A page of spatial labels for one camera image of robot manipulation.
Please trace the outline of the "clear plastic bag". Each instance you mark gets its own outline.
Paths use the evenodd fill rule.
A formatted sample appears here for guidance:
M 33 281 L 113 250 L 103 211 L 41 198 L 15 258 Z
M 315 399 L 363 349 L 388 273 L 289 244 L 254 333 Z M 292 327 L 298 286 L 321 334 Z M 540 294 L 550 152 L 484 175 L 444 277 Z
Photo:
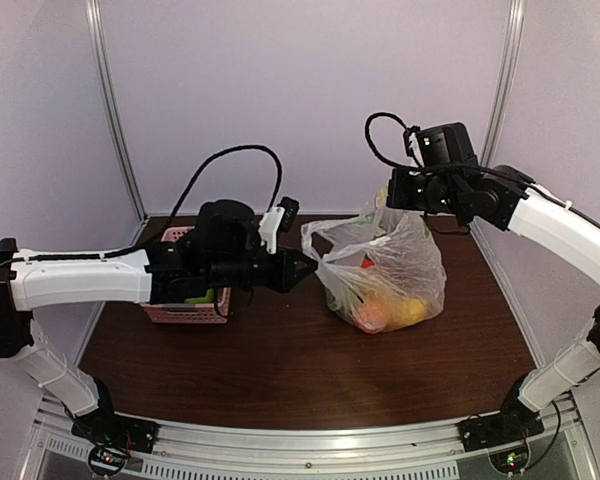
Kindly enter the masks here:
M 316 275 L 327 291 L 348 302 L 348 315 L 368 299 L 390 306 L 420 299 L 428 306 L 424 321 L 444 309 L 447 275 L 431 230 L 419 214 L 386 206 L 386 187 L 354 217 L 301 226 L 301 247 L 318 262 Z

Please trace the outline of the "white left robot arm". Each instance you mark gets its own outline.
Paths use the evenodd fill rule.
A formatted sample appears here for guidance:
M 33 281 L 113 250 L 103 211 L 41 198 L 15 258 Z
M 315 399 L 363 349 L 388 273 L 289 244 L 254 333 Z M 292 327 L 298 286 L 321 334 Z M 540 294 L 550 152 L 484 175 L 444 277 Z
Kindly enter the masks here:
M 287 293 L 317 262 L 279 244 L 298 211 L 284 198 L 261 219 L 233 200 L 207 202 L 179 238 L 119 251 L 42 253 L 0 241 L 0 359 L 13 359 L 103 444 L 124 433 L 107 388 L 58 353 L 33 322 L 40 307 L 90 302 L 184 305 L 210 290 Z

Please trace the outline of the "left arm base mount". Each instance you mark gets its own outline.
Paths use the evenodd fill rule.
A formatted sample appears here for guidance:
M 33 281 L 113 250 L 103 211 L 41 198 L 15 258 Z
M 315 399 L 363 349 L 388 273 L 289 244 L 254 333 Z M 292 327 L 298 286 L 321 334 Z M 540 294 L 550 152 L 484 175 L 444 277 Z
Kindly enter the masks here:
M 117 414 L 112 425 L 88 422 L 82 417 L 72 417 L 71 421 L 71 433 L 92 445 L 86 463 L 100 478 L 140 471 L 143 459 L 139 454 L 153 452 L 159 430 L 156 422 Z

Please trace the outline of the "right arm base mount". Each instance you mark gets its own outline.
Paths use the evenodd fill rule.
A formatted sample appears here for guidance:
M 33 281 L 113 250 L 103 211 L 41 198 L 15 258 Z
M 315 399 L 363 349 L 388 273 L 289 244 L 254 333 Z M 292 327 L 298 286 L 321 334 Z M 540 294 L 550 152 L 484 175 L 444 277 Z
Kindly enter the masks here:
M 545 431 L 539 418 L 521 421 L 515 415 L 471 415 L 457 424 L 465 452 L 486 450 L 490 465 L 509 477 L 531 465 L 529 440 Z

